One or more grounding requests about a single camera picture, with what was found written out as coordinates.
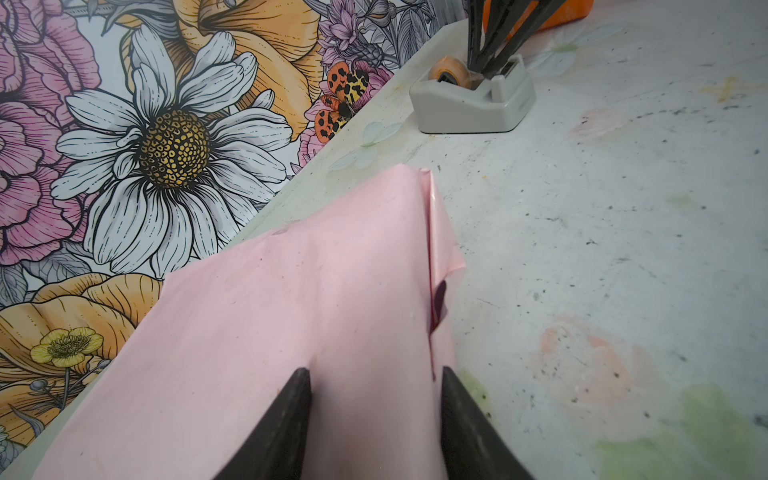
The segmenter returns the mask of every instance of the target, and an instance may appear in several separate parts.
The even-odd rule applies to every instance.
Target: table
[[[766,18],[757,0],[597,2],[584,31],[626,25],[555,48],[545,72],[574,63],[534,69],[516,129],[422,134],[408,90],[460,48],[465,23],[447,26],[235,243],[393,164],[431,168],[468,264],[450,312],[458,363],[536,478],[759,478]],[[368,167],[330,170],[374,121],[402,126]]]

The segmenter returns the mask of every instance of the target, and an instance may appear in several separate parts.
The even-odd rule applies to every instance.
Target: tape roll
[[[463,88],[472,88],[474,75],[456,57],[443,57],[429,71],[429,80],[447,81]]]

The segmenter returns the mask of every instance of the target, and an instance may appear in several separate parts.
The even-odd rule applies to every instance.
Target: floral wallpaper
[[[459,0],[0,0],[0,472]]]

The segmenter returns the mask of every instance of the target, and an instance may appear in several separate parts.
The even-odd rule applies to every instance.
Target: yellow flower center
[[[91,339],[87,336],[67,335],[56,339],[48,345],[48,353],[55,359],[65,359],[81,353],[88,347]]]
[[[186,187],[208,164],[210,136],[194,114],[174,110],[150,125],[139,150],[139,168],[161,188]]]

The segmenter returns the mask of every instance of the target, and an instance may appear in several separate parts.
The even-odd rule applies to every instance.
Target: orange flower
[[[322,55],[317,43],[319,15],[302,0],[238,0],[230,8],[221,0],[174,0],[181,36],[164,40],[170,59],[181,78],[194,63],[194,56],[217,31],[228,31],[237,44],[235,55],[256,55],[259,70],[253,87],[238,102],[242,110],[259,93],[272,90],[272,111],[283,115],[293,129],[292,141],[306,128],[304,112],[320,96],[323,79]],[[137,28],[141,22],[124,15],[119,23]],[[131,33],[122,40],[123,66],[128,88],[131,80]]]
[[[161,287],[139,273],[86,273],[0,310],[0,425],[13,442],[35,437],[14,409],[47,425],[115,358]]]

